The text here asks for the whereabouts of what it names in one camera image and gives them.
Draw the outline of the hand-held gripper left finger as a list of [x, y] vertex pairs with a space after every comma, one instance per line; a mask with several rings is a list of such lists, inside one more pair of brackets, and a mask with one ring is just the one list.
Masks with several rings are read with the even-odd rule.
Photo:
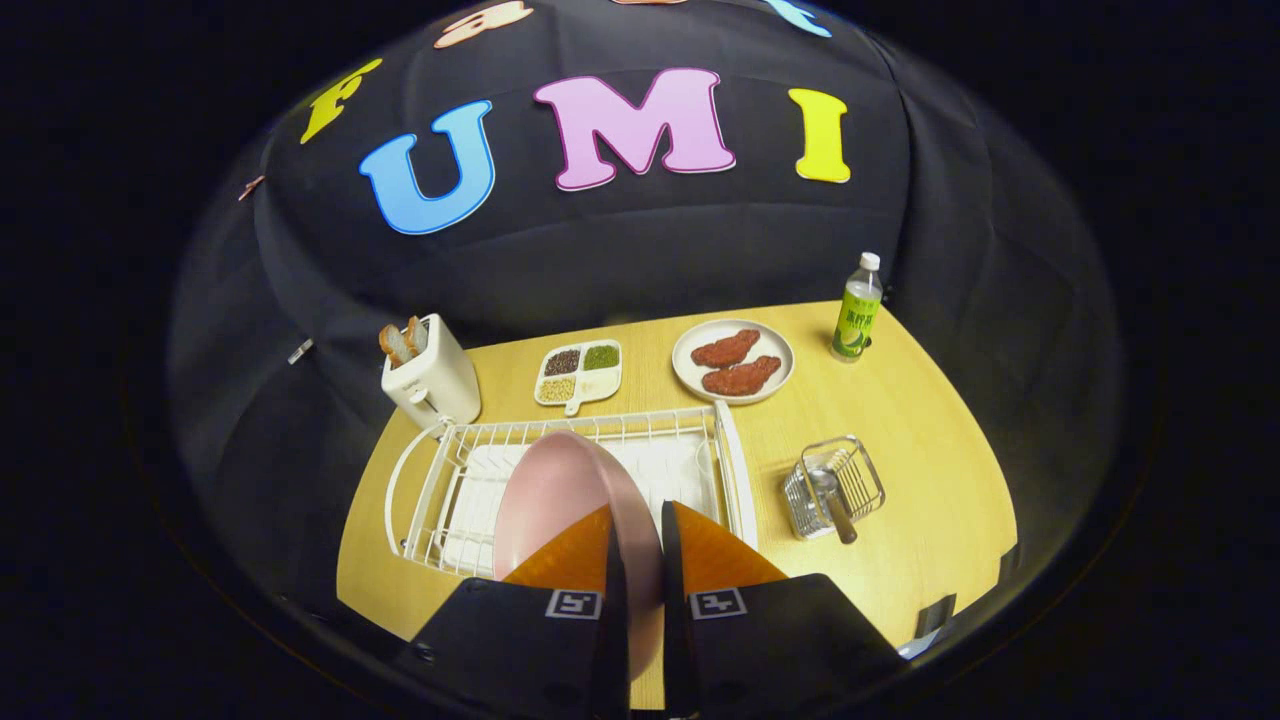
[[462, 582], [399, 655], [443, 716], [625, 716], [625, 570], [602, 505], [504, 582]]

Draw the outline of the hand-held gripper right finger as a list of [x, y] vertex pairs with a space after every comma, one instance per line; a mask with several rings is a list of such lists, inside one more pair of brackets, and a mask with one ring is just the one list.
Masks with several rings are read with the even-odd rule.
[[858, 717], [906, 670], [823, 574], [788, 577], [707, 515], [663, 503], [672, 719]]

